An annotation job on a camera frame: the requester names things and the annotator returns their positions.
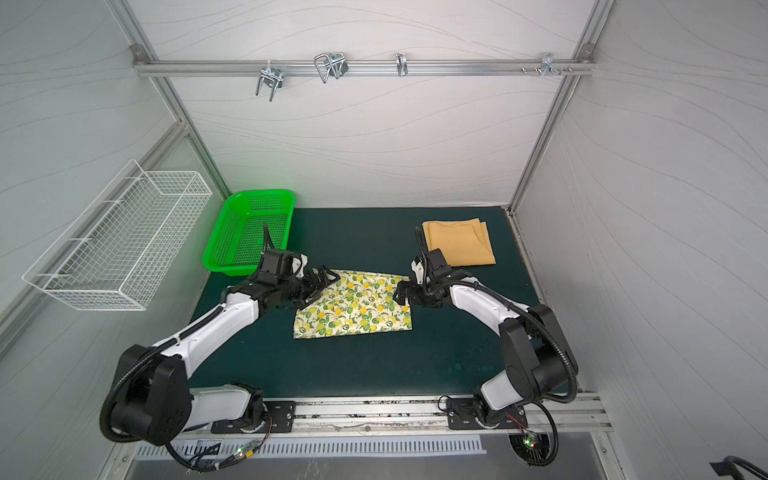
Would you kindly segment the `floral patterned skirt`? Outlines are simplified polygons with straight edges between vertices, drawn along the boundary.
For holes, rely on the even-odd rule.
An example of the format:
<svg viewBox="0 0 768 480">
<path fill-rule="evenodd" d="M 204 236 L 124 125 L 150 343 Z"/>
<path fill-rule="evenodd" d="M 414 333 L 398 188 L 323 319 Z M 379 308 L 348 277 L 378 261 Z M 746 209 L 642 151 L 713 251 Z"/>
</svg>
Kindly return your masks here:
<svg viewBox="0 0 768 480">
<path fill-rule="evenodd" d="M 295 339 L 410 331 L 410 306 L 394 300 L 400 275 L 340 270 L 318 300 L 296 312 Z"/>
</svg>

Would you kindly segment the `yellow skirt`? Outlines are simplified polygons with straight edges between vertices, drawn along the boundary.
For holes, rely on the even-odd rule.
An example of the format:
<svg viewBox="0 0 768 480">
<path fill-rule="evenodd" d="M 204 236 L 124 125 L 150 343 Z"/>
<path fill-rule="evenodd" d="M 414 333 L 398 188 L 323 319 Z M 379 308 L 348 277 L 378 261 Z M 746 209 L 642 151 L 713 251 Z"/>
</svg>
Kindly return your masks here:
<svg viewBox="0 0 768 480">
<path fill-rule="evenodd" d="M 487 224 L 478 218 L 422 224 L 430 251 L 439 249 L 452 267 L 495 265 Z"/>
</svg>

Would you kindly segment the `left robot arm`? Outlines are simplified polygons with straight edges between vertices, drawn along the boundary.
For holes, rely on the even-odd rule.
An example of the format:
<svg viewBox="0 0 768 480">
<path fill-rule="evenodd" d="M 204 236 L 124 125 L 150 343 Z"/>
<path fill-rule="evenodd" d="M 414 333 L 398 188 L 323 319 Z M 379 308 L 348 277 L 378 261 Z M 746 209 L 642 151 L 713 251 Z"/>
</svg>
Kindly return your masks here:
<svg viewBox="0 0 768 480">
<path fill-rule="evenodd" d="M 99 414 L 102 435 L 114 443 L 164 446 L 187 430 L 223 422 L 256 431 L 266 422 L 261 391 L 246 384 L 192 388 L 194 372 L 244 328 L 283 303 L 301 309 L 340 279 L 322 266 L 284 276 L 256 272 L 222 293 L 220 302 L 176 334 L 120 356 Z"/>
</svg>

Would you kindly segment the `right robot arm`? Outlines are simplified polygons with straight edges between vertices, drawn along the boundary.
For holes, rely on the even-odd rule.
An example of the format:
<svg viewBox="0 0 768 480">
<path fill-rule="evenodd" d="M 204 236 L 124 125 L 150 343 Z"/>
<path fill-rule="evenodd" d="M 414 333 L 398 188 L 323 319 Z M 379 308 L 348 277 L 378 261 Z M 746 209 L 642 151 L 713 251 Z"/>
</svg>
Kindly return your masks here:
<svg viewBox="0 0 768 480">
<path fill-rule="evenodd" d="M 397 304 L 450 305 L 499 338 L 503 370 L 479 387 L 471 403 L 480 427 L 495 428 L 529 404 L 576 399 L 578 364 L 552 309 L 506 298 L 469 272 L 449 266 L 438 249 L 420 254 L 411 270 L 409 279 L 397 284 Z"/>
</svg>

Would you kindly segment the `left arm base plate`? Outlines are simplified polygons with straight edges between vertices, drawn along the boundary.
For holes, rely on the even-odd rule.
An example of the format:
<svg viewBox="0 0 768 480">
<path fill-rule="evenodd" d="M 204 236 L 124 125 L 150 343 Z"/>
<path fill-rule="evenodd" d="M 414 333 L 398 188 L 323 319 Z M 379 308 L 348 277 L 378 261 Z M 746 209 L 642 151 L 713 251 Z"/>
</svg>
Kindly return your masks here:
<svg viewBox="0 0 768 480">
<path fill-rule="evenodd" d="M 295 410 L 295 401 L 261 401 L 243 418 L 214 422 L 210 431 L 214 434 L 290 433 Z"/>
</svg>

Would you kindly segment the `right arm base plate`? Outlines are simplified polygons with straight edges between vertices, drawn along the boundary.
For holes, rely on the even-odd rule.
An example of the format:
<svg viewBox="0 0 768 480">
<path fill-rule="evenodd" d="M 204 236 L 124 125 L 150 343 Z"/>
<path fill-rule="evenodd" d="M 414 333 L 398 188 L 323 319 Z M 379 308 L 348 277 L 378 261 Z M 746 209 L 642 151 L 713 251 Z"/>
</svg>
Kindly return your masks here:
<svg viewBox="0 0 768 480">
<path fill-rule="evenodd" d="M 450 430 L 528 430 L 522 408 L 510 406 L 492 410 L 481 397 L 443 395 L 438 399 L 437 407 L 446 416 Z"/>
</svg>

